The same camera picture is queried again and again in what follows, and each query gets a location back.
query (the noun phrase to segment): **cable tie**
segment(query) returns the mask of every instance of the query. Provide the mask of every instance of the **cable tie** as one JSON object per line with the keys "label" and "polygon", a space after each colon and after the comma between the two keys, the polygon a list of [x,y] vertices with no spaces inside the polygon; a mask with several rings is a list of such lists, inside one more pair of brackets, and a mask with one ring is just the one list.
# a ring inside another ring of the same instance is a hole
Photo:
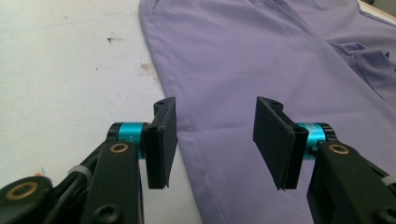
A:
{"label": "cable tie", "polygon": [[381,181],[382,181],[382,183],[384,183],[385,186],[396,184],[396,176],[388,175],[388,176],[383,177],[381,179]]}
{"label": "cable tie", "polygon": [[70,175],[73,172],[79,172],[85,175],[87,179],[87,189],[89,189],[92,181],[92,172],[90,171],[90,169],[83,165],[76,165],[69,170],[68,174]]}

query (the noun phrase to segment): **cable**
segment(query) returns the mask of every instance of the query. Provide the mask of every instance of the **cable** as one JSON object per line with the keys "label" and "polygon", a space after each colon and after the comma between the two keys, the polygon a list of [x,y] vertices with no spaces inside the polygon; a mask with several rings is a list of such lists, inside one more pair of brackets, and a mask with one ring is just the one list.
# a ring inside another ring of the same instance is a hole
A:
{"label": "cable", "polygon": [[[385,171],[383,171],[381,168],[379,168],[378,166],[376,166],[375,164],[373,164],[372,162],[368,161],[367,159],[365,159],[366,162],[369,164],[369,166],[372,168],[372,170],[379,175],[381,178],[385,177],[385,176],[389,176],[389,174]],[[396,196],[396,186],[395,184],[393,185],[389,185],[388,189],[390,190],[390,192],[393,193],[394,196]]]}
{"label": "cable", "polygon": [[81,185],[84,183],[84,180],[85,180],[85,176],[78,174],[78,176],[70,185],[70,187],[59,198],[55,206],[49,211],[49,214],[47,215],[46,219],[43,222],[44,224],[56,223],[57,217],[67,206],[72,196],[76,193],[76,190],[78,190],[81,187]]}

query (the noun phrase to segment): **white tabletop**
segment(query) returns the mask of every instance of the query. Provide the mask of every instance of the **white tabletop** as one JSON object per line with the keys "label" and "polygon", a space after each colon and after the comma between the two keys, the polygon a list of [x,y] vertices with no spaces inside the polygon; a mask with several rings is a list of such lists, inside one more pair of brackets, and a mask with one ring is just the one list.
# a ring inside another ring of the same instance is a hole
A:
{"label": "white tabletop", "polygon": [[[138,0],[1,2],[0,188],[36,173],[55,186],[113,122],[152,121],[164,96],[137,9]],[[148,189],[140,168],[146,223],[202,223],[179,150],[169,189]]]}

